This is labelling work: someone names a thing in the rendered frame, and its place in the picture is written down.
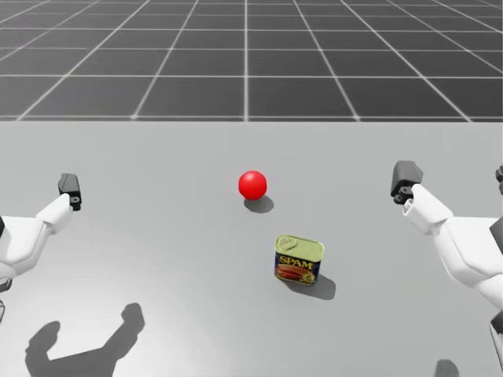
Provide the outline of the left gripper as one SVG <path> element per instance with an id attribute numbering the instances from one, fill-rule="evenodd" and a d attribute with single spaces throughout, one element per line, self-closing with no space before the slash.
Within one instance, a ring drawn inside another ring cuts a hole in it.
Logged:
<path id="1" fill-rule="evenodd" d="M 36 218 L 3 216 L 0 235 L 0 280 L 25 274 L 38 263 L 48 232 L 57 234 L 80 211 L 82 193 L 76 174 L 64 173 L 57 183 L 59 196 L 36 214 Z"/>

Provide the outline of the green and blue rectangular can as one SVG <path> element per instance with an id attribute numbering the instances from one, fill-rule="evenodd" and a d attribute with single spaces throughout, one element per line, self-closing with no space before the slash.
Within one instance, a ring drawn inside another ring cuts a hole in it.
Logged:
<path id="1" fill-rule="evenodd" d="M 280 280 L 312 287 L 318 282 L 325 246 L 298 236 L 281 235 L 275 245 L 274 275 Z"/>

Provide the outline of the small round ball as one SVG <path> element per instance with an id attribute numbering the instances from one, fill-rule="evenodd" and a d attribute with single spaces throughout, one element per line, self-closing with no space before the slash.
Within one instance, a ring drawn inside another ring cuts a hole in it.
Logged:
<path id="1" fill-rule="evenodd" d="M 266 177 L 257 170 L 249 170 L 240 176 L 238 190 L 246 200 L 261 199 L 267 190 Z"/>

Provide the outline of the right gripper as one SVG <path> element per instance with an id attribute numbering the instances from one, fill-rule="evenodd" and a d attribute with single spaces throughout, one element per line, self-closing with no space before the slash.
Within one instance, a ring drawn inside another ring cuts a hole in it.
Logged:
<path id="1" fill-rule="evenodd" d="M 490 227 L 494 218 L 454 217 L 453 212 L 422 184 L 424 173 L 414 161 L 399 160 L 393 169 L 391 197 L 402 215 L 425 235 L 449 276 L 478 291 L 503 310 L 503 253 Z M 503 165 L 495 171 L 503 195 Z"/>

